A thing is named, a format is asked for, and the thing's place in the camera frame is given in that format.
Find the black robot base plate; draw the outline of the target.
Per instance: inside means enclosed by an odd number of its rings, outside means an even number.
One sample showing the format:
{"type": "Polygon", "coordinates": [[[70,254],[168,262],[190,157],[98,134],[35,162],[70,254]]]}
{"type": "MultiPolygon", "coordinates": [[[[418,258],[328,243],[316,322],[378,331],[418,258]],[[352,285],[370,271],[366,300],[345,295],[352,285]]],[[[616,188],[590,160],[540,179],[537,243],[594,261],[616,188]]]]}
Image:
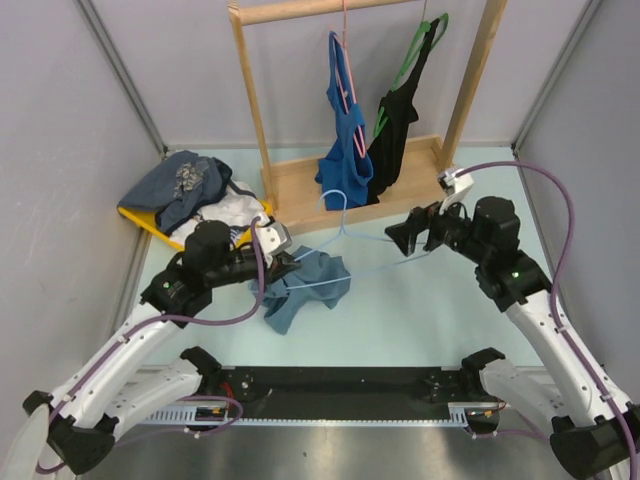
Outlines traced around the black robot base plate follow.
{"type": "Polygon", "coordinates": [[[446,421],[461,407],[492,417],[505,403],[464,369],[442,367],[223,368],[217,387],[252,422],[393,424],[446,421]]]}

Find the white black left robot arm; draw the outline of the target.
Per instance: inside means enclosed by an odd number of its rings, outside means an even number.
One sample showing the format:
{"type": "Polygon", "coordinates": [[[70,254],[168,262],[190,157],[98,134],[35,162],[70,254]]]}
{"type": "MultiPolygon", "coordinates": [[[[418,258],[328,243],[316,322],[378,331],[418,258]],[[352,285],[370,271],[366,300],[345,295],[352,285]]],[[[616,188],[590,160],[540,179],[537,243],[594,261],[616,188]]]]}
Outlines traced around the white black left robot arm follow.
{"type": "Polygon", "coordinates": [[[184,350],[168,367],[129,387],[144,361],[199,318],[216,288],[255,281],[258,289],[299,268],[287,253],[290,234],[281,223],[250,224],[251,240],[236,246],[221,221],[204,221],[143,291],[139,304],[100,350],[51,392],[33,391],[23,408],[49,411],[46,443],[60,465],[76,475],[98,466],[124,434],[149,415],[183,398],[217,396],[221,364],[201,347],[184,350]]]}

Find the grey-blue tank top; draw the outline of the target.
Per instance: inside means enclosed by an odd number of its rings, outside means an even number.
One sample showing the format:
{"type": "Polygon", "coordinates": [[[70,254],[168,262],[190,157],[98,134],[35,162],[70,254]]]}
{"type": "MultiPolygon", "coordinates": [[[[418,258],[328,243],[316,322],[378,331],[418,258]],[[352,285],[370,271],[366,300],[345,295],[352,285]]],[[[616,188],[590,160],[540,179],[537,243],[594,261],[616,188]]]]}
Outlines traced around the grey-blue tank top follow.
{"type": "Polygon", "coordinates": [[[293,256],[300,268],[267,285],[261,305],[264,321],[276,333],[286,335],[300,309],[320,302],[333,309],[349,292],[351,274],[341,256],[300,246],[293,256]]]}

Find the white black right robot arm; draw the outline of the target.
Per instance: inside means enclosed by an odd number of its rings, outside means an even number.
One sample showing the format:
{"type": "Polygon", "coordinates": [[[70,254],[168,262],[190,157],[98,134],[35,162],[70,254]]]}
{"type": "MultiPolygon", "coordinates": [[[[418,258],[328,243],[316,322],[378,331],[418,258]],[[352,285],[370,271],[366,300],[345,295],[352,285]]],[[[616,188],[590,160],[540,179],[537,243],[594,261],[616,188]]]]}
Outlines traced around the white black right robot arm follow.
{"type": "Polygon", "coordinates": [[[521,222],[504,198],[480,199],[471,217],[461,204],[436,202],[412,209],[385,233],[405,256],[428,234],[424,251],[447,246],[475,264],[480,290],[521,331],[554,386],[523,373],[500,353],[472,355],[461,388],[473,401],[490,395],[514,407],[548,439],[564,470],[589,479],[609,470],[637,476],[639,407],[621,391],[551,296],[551,282],[520,248],[521,222]]]}

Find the light blue wire hanger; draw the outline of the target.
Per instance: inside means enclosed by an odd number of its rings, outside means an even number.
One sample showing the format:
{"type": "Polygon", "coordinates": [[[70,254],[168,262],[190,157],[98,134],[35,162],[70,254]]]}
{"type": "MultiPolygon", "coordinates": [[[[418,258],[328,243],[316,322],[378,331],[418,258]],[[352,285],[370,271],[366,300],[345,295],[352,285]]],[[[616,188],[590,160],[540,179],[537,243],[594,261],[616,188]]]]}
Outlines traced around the light blue wire hanger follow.
{"type": "MultiPolygon", "coordinates": [[[[342,207],[341,207],[341,210],[340,210],[340,222],[339,222],[339,227],[338,227],[337,233],[333,237],[331,237],[330,239],[328,239],[328,240],[324,241],[323,243],[321,243],[318,247],[312,248],[308,252],[296,257],[296,260],[302,260],[302,259],[310,256],[313,252],[320,251],[323,247],[329,246],[331,243],[334,243],[335,241],[337,241],[341,237],[350,237],[350,238],[354,238],[354,239],[358,239],[358,240],[367,240],[367,241],[390,243],[389,239],[383,239],[382,237],[373,236],[373,235],[369,235],[369,234],[361,234],[361,233],[351,232],[347,228],[348,197],[340,189],[330,189],[330,190],[327,190],[327,191],[323,192],[321,194],[321,196],[319,197],[318,201],[317,201],[316,208],[319,208],[321,206],[321,204],[323,203],[323,201],[325,200],[325,198],[330,196],[330,195],[340,195],[342,197],[342,200],[343,200],[342,207]]],[[[312,288],[312,287],[333,285],[333,284],[337,284],[337,283],[341,283],[341,282],[346,282],[346,281],[352,280],[354,278],[369,277],[369,276],[375,275],[377,273],[381,273],[381,272],[384,272],[384,271],[388,271],[388,270],[394,269],[394,268],[399,267],[401,265],[405,265],[405,264],[408,264],[408,263],[411,263],[411,262],[415,262],[415,261],[423,259],[423,258],[425,258],[427,256],[428,256],[428,253],[423,253],[423,254],[420,254],[420,255],[417,255],[417,256],[408,257],[408,258],[406,258],[404,260],[400,260],[400,261],[396,261],[396,262],[393,262],[393,263],[389,263],[389,264],[381,265],[381,266],[378,266],[378,267],[374,267],[372,269],[361,270],[361,271],[357,271],[355,273],[350,273],[350,274],[342,276],[342,277],[333,278],[333,279],[329,279],[329,280],[311,282],[311,283],[308,283],[308,284],[305,284],[305,285],[301,285],[301,286],[287,287],[287,290],[289,290],[289,291],[291,291],[291,290],[302,290],[302,289],[307,289],[307,288],[312,288]]]]}

